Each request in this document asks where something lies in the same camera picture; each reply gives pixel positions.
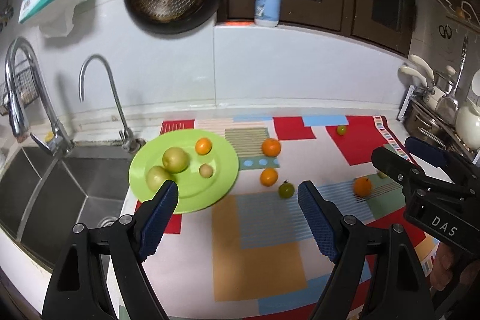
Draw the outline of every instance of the kitchen sink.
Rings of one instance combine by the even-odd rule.
[[[76,223],[97,228],[120,216],[131,159],[120,146],[77,146],[62,159],[23,148],[0,182],[0,203],[10,203],[0,207],[0,222],[53,268]]]

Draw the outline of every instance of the small green tomato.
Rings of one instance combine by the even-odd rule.
[[[346,129],[347,129],[346,125],[339,125],[339,126],[337,126],[337,134],[338,134],[339,136],[343,136],[343,135],[347,132]]]
[[[280,198],[290,198],[295,193],[295,187],[289,182],[285,181],[278,187],[278,194]]]

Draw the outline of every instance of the faucet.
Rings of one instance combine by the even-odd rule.
[[[5,83],[7,85],[9,118],[12,133],[19,142],[22,142],[27,138],[30,129],[20,91],[15,81],[15,55],[19,49],[26,55],[32,71],[35,88],[38,91],[53,132],[53,138],[47,143],[41,141],[33,133],[30,133],[30,136],[34,142],[48,154],[55,155],[57,151],[67,154],[73,149],[74,143],[53,110],[52,102],[50,102],[49,95],[47,94],[42,75],[40,74],[37,56],[35,55],[32,45],[23,37],[18,37],[11,42],[5,58]]]
[[[123,124],[123,130],[119,131],[120,138],[123,142],[122,149],[127,151],[128,153],[132,153],[132,154],[136,153],[138,152],[138,150],[141,148],[143,144],[140,140],[137,140],[135,138],[134,133],[127,125],[127,121],[125,119],[125,116],[123,115],[122,106],[120,104],[120,99],[118,99],[119,96],[117,94],[117,88],[115,87],[115,81],[113,80],[112,69],[110,68],[109,62],[107,62],[105,57],[103,57],[102,55],[98,55],[98,54],[91,55],[82,64],[82,67],[80,69],[80,75],[78,76],[78,96],[80,98],[80,101],[83,102],[83,100],[85,99],[85,89],[83,87],[83,80],[85,79],[85,71],[87,69],[87,66],[94,59],[99,60],[99,62],[104,65],[107,71],[106,73],[109,75],[110,87],[112,88],[113,98],[115,100],[115,104],[117,105],[117,109],[120,114],[120,119]]]

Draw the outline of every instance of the orange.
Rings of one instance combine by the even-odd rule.
[[[266,168],[260,174],[260,183],[264,186],[273,186],[277,180],[278,172],[274,168]]]
[[[277,157],[282,150],[282,145],[280,141],[276,139],[266,139],[262,143],[262,152],[265,156],[269,158]]]
[[[371,180],[366,176],[355,179],[353,183],[353,192],[359,197],[367,197],[371,194]]]
[[[199,155],[207,155],[207,153],[211,150],[212,142],[206,137],[198,139],[197,143],[195,144],[195,152],[197,152]]]

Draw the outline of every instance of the human hand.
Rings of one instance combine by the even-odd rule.
[[[437,290],[444,290],[445,286],[452,280],[453,274],[450,270],[455,262],[450,247],[444,243],[438,245],[437,254],[433,262],[433,270],[430,273],[430,283]],[[470,286],[480,271],[480,260],[475,260],[460,275],[460,283]]]

